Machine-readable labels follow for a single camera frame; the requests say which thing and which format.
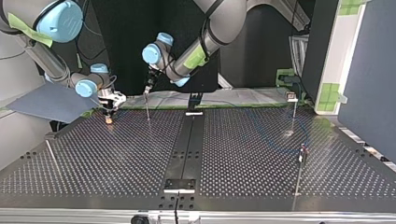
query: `green tape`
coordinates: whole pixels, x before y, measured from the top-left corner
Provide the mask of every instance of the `green tape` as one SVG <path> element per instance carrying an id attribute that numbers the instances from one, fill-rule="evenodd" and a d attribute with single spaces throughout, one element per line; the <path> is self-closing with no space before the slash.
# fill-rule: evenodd
<path id="1" fill-rule="evenodd" d="M 338 15 L 340 16 L 358 15 L 359 8 L 361 7 L 362 4 L 363 4 L 362 0 L 342 0 Z"/>
<path id="2" fill-rule="evenodd" d="M 8 22 L 11 28 L 22 31 L 24 34 L 26 34 L 33 40 L 43 43 L 47 45 L 49 48 L 52 46 L 52 38 L 50 36 L 40 34 L 39 32 L 34 31 L 32 28 L 30 28 L 26 23 L 24 23 L 21 19 L 19 19 L 15 15 L 8 13 Z"/>
<path id="3" fill-rule="evenodd" d="M 91 110 L 85 111 L 80 116 L 83 117 L 84 119 L 87 119 L 87 118 L 90 118 L 92 116 L 93 112 L 95 112 L 95 109 L 91 109 Z"/>
<path id="4" fill-rule="evenodd" d="M 339 99 L 339 88 L 340 84 L 338 83 L 322 84 L 317 111 L 334 111 Z"/>
<path id="5" fill-rule="evenodd" d="M 294 77 L 294 69 L 287 68 L 287 69 L 277 69 L 276 70 L 276 85 L 277 86 L 293 86 L 292 83 L 285 83 L 285 82 L 279 80 L 279 76 Z"/>
<path id="6" fill-rule="evenodd" d="M 195 69 L 197 66 L 204 66 L 206 64 L 205 57 L 204 50 L 202 46 L 199 45 L 183 65 L 189 69 Z"/>

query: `black wall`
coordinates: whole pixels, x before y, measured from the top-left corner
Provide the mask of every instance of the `black wall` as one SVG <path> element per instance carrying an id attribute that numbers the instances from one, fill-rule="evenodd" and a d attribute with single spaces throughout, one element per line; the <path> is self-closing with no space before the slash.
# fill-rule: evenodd
<path id="1" fill-rule="evenodd" d="M 191 0 L 95 0 L 92 1 L 106 43 L 112 71 L 118 75 L 118 90 L 128 95 L 142 94 L 148 65 L 142 49 L 155 41 L 159 32 L 175 39 L 178 57 L 197 38 L 205 15 Z M 161 77 L 155 91 L 215 91 L 218 87 L 218 60 L 211 62 L 183 88 Z"/>

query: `black cable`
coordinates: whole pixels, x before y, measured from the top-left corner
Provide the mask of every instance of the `black cable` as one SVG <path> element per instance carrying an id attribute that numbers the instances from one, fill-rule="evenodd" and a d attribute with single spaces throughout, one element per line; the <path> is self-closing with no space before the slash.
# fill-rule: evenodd
<path id="1" fill-rule="evenodd" d="M 207 47 L 206 47 L 206 43 L 205 43 L 205 28 L 206 28 L 207 24 L 209 23 L 209 21 L 210 21 L 210 19 L 208 19 L 208 18 L 205 19 L 204 24 L 202 25 L 201 30 L 200 30 L 200 35 L 198 37 L 199 38 L 199 42 L 201 44 L 201 47 L 202 47 L 202 49 L 204 51 L 204 54 L 205 54 L 205 61 L 206 62 L 208 62 L 209 58 L 210 58 L 210 55 L 207 52 Z"/>
<path id="2" fill-rule="evenodd" d="M 82 9 L 82 11 L 83 11 L 83 16 L 82 16 L 82 22 L 84 23 L 85 22 L 85 20 L 87 19 L 87 14 L 88 14 L 88 9 L 89 9 L 89 5 L 90 5 L 90 2 L 91 2 L 91 0 L 85 0 L 85 2 L 84 2 L 84 4 L 83 4 L 83 6 L 84 6 L 84 8 Z M 77 38 L 76 38 L 76 40 L 75 40 L 75 42 L 76 42 L 76 48 L 77 48 L 77 52 L 78 52 L 78 54 L 79 55 L 81 55 L 82 57 L 84 57 L 85 59 L 87 59 L 87 60 L 90 60 L 90 61 L 92 61 L 92 60 L 95 60 L 96 58 L 98 58 L 103 52 L 105 52 L 106 51 L 106 48 L 104 48 L 104 49 L 101 49 L 98 53 L 96 53 L 94 56 L 92 56 L 92 57 L 89 57 L 89 56 L 87 56 L 84 52 L 82 52 L 82 50 L 81 50 L 81 48 L 79 47 L 79 38 L 80 38 L 80 36 L 81 36 L 81 33 L 82 32 L 80 32 L 79 34 L 78 34 L 78 36 L 77 36 Z"/>
<path id="3" fill-rule="evenodd" d="M 21 56 L 21 55 L 24 54 L 24 53 L 25 53 L 25 51 L 23 51 L 22 53 L 13 55 L 13 56 L 5 57 L 5 58 L 0 58 L 0 61 L 6 60 L 6 59 L 13 59 L 13 58 L 19 57 L 19 56 Z"/>
<path id="4" fill-rule="evenodd" d="M 177 206 L 178 206 L 178 199 L 176 200 L 176 206 L 175 206 L 175 223 L 176 224 L 178 224 Z"/>

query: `metal pin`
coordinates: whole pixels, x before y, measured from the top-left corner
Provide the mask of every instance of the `metal pin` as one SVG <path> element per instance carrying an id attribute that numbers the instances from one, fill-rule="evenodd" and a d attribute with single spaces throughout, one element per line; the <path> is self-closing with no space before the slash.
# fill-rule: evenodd
<path id="1" fill-rule="evenodd" d="M 149 95 L 147 93 L 145 93 L 144 95 L 145 95 L 145 103 L 146 103 L 146 112 L 149 120 Z"/>
<path id="2" fill-rule="evenodd" d="M 296 102 L 294 103 L 294 111 L 293 111 L 293 118 L 294 118 L 294 119 L 296 118 L 297 104 L 298 104 L 298 101 L 296 101 Z"/>

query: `grey metal plate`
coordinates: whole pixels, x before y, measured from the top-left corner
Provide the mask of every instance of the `grey metal plate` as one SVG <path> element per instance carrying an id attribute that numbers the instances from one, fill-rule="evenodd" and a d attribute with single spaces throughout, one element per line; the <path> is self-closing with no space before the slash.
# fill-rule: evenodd
<path id="1" fill-rule="evenodd" d="M 202 159 L 184 174 L 200 186 L 194 210 L 396 212 L 396 174 L 310 109 L 210 109 L 202 122 L 204 142 L 189 147 Z"/>
<path id="2" fill-rule="evenodd" d="M 370 1 L 361 21 L 339 120 L 364 142 L 396 162 L 394 26 L 396 1 Z"/>
<path id="3" fill-rule="evenodd" d="M 0 207 L 159 208 L 183 117 L 120 111 L 108 126 L 96 113 L 0 173 Z"/>

